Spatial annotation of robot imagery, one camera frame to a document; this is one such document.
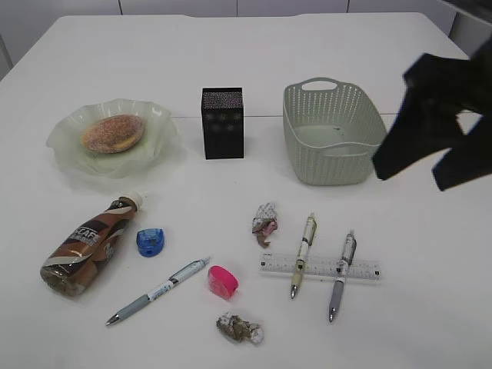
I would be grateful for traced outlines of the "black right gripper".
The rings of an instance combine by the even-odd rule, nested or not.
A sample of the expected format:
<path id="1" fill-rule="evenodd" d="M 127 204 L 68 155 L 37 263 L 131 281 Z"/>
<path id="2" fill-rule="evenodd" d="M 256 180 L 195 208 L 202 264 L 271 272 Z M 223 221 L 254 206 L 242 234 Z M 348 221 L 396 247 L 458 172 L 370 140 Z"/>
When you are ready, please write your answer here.
<path id="1" fill-rule="evenodd" d="M 423 54 L 404 80 L 401 109 L 372 158 L 377 177 L 392 178 L 451 147 L 432 169 L 441 191 L 490 175 L 491 126 L 474 126 L 466 134 L 457 116 L 464 110 L 491 111 L 491 40 L 467 60 Z"/>

